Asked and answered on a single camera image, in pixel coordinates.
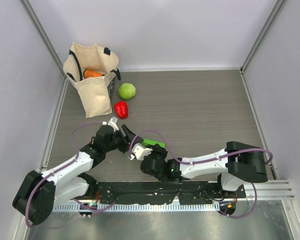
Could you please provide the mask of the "green paper box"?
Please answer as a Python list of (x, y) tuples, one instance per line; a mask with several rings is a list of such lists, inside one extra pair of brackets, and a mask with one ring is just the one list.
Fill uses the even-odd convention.
[(156, 144), (158, 144), (161, 148), (165, 148), (165, 147), (166, 147), (166, 144), (163, 143), (163, 142), (154, 141), (154, 140), (150, 140), (150, 139), (146, 139), (146, 138), (143, 139), (143, 141), (141, 142), (141, 144), (142, 144), (144, 147), (147, 147), (148, 145), (154, 146), (154, 145), (156, 145)]

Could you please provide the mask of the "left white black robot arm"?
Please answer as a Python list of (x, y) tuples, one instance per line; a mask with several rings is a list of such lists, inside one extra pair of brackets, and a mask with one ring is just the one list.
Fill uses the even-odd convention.
[(88, 144), (77, 149), (69, 160), (46, 171), (30, 171), (12, 201), (12, 206), (25, 217), (28, 227), (43, 223), (53, 208), (76, 197), (90, 200), (97, 192), (96, 180), (86, 174), (99, 165), (108, 152), (127, 152), (141, 146), (143, 139), (126, 125), (102, 124)]

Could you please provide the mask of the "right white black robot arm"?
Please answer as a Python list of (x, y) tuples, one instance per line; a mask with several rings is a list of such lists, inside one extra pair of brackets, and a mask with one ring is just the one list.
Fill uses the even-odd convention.
[(198, 176), (217, 174), (216, 193), (228, 197), (244, 183), (268, 181), (264, 154), (267, 150), (237, 141), (211, 154), (167, 160), (168, 152), (158, 144), (137, 143), (132, 154), (141, 161), (140, 170), (160, 182), (181, 183)]

